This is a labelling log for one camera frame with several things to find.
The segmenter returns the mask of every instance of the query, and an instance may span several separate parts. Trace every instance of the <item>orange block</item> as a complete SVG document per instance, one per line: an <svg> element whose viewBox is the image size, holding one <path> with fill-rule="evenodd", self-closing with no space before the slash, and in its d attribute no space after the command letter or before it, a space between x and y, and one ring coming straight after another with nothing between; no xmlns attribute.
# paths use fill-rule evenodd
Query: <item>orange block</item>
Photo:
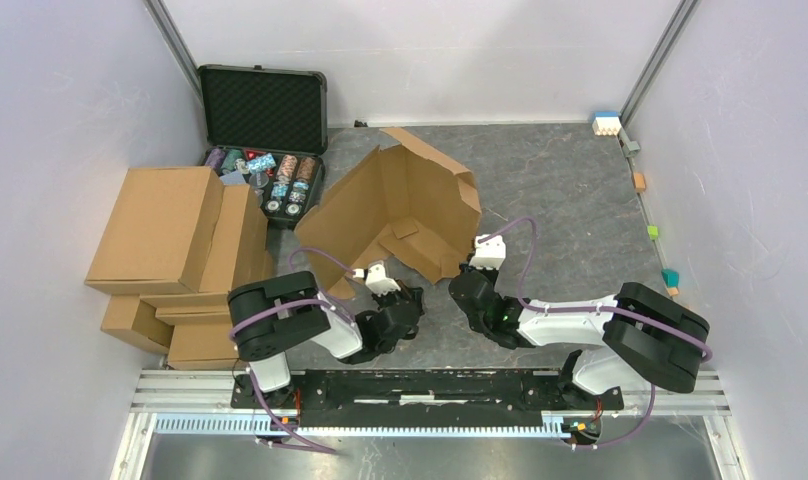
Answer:
<svg viewBox="0 0 808 480"><path fill-rule="evenodd" d="M637 193L645 191L645 175L642 173L634 174L634 190L636 190Z"/></svg>

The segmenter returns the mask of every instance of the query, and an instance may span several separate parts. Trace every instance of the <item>open case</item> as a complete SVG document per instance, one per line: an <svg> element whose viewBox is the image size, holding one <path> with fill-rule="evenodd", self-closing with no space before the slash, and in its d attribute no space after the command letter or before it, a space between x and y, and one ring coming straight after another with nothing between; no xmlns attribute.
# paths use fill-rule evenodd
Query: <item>open case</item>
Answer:
<svg viewBox="0 0 808 480"><path fill-rule="evenodd" d="M324 184L325 76L221 65L204 65L198 76L212 145L205 164L224 175L236 170L237 160L245 162L240 171L269 224L294 228L319 201Z"/></svg>

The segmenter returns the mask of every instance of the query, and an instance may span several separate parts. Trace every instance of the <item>black case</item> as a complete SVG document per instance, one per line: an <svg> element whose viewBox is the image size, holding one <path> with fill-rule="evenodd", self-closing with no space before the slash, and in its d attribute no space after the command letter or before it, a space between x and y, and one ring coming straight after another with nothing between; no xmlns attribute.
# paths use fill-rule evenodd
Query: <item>black case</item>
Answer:
<svg viewBox="0 0 808 480"><path fill-rule="evenodd" d="M265 208L274 179L264 189L261 208L269 224L295 228L307 210L318 203L324 186L321 155L328 145L327 79L320 72L222 65L204 65L198 69L198 77L210 145L271 153L277 161L275 171L287 154L298 157L299 164L304 157L316 160L312 182L298 214L286 213L294 174L275 212Z"/></svg>

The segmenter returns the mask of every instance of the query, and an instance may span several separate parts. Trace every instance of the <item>stack of boxes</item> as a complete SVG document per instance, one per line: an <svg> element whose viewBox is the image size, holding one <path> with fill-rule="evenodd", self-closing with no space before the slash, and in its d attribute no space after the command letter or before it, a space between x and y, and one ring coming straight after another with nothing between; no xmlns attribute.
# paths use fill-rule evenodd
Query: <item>stack of boxes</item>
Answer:
<svg viewBox="0 0 808 480"><path fill-rule="evenodd" d="M131 169L86 277L112 295L101 329L176 369L231 368L227 294L273 276L266 227L210 168Z"/></svg>

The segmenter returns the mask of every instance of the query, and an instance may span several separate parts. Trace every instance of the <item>gray marbled surface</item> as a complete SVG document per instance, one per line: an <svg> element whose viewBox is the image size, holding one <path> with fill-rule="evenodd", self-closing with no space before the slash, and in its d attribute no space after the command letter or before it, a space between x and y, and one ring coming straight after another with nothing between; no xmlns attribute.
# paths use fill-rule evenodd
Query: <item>gray marbled surface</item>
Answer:
<svg viewBox="0 0 808 480"><path fill-rule="evenodd" d="M539 242L525 295L547 301L584 300L619 291L638 281L664 291L660 262L649 240L631 172L614 137L596 137L585 124L412 127L411 132L466 165L480 192L480 233L530 215L539 224ZM395 141L375 128L331 131L323 156L328 188L376 145ZM527 224L504 235L507 260L499 292L515 295L531 241ZM268 247L278 272L299 244L291 231L269 232ZM299 263L309 268L306 259ZM425 288L425 316L419 334L373 362L348 367L315 344L287 353L293 369L557 367L576 347L560 345L507 350L469 330L465 315L448 296L449 280L431 285L394 258L391 276ZM353 312L375 308L368 290L347 302Z"/></svg>

